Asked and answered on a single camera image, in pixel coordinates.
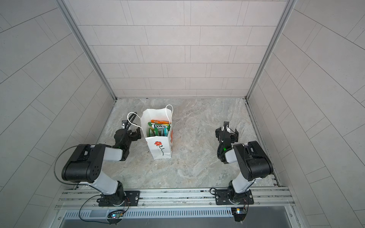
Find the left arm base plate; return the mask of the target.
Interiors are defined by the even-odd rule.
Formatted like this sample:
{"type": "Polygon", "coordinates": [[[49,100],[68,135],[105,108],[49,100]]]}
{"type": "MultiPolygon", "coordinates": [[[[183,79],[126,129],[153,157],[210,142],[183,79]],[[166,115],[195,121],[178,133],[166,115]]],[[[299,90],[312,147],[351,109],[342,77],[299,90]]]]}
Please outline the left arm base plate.
{"type": "Polygon", "coordinates": [[[99,207],[121,207],[137,206],[140,197],[140,191],[117,192],[113,195],[104,195],[97,199],[99,207]]]}

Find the green Fox's candy bag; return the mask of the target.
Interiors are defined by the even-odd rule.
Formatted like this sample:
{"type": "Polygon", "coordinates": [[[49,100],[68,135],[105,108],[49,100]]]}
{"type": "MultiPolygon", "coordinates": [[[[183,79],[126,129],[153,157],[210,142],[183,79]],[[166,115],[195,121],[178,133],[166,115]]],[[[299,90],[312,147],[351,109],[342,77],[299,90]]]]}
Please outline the green Fox's candy bag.
{"type": "Polygon", "coordinates": [[[148,127],[150,128],[167,128],[170,132],[171,125],[170,124],[156,124],[156,123],[148,123],[148,127]]]}

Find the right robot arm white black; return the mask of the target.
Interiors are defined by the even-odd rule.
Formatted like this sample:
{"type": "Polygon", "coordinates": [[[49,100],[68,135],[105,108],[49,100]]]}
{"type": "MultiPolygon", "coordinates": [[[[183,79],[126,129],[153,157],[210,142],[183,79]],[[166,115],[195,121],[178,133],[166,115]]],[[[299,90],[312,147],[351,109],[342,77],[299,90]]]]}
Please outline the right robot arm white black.
{"type": "Polygon", "coordinates": [[[227,163],[238,163],[240,172],[231,180],[227,188],[230,203],[249,204],[250,187],[258,179],[264,179],[273,174],[273,165],[257,141],[238,143],[239,133],[229,127],[229,122],[223,122],[223,127],[215,130],[218,139],[218,159],[227,163]]]}

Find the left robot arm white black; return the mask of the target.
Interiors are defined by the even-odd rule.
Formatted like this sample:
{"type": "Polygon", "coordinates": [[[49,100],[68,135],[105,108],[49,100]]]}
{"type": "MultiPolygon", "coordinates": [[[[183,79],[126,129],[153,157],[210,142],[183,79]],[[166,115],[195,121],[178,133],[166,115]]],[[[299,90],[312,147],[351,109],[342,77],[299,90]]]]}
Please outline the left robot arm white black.
{"type": "Polygon", "coordinates": [[[114,135],[116,144],[79,144],[61,172],[64,181],[90,186],[100,192],[100,207],[137,206],[139,191],[125,191],[123,184],[102,171],[104,161],[124,162],[131,143],[141,139],[141,132],[119,129],[114,135]]]}

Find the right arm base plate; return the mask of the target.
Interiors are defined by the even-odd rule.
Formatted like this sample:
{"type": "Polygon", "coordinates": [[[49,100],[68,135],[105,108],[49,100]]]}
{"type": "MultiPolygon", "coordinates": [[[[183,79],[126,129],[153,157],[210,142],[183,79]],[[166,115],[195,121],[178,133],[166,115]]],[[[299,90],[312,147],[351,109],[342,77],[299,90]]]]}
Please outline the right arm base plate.
{"type": "Polygon", "coordinates": [[[236,193],[233,189],[214,189],[211,192],[215,196],[217,205],[253,205],[254,199],[252,191],[236,193]]]}

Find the orange Fox's candy bag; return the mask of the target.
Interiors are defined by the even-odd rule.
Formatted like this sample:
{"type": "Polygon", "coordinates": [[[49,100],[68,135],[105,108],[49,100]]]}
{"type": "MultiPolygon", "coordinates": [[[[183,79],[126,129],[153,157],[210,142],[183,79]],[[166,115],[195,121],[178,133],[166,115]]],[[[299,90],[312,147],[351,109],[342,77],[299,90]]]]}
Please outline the orange Fox's candy bag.
{"type": "Polygon", "coordinates": [[[151,123],[154,123],[154,124],[170,124],[169,121],[159,121],[159,120],[151,120],[151,123]]]}

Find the white floral paper bag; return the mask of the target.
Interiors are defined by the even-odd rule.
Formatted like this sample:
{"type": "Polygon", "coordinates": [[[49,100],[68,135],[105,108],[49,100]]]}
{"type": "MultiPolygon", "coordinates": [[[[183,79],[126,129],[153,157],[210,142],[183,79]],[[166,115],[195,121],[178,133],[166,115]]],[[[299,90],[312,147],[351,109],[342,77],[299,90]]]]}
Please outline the white floral paper bag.
{"type": "Polygon", "coordinates": [[[172,157],[173,113],[173,106],[168,104],[162,109],[146,109],[141,116],[135,112],[127,115],[127,121],[143,134],[155,160],[172,157]]]}

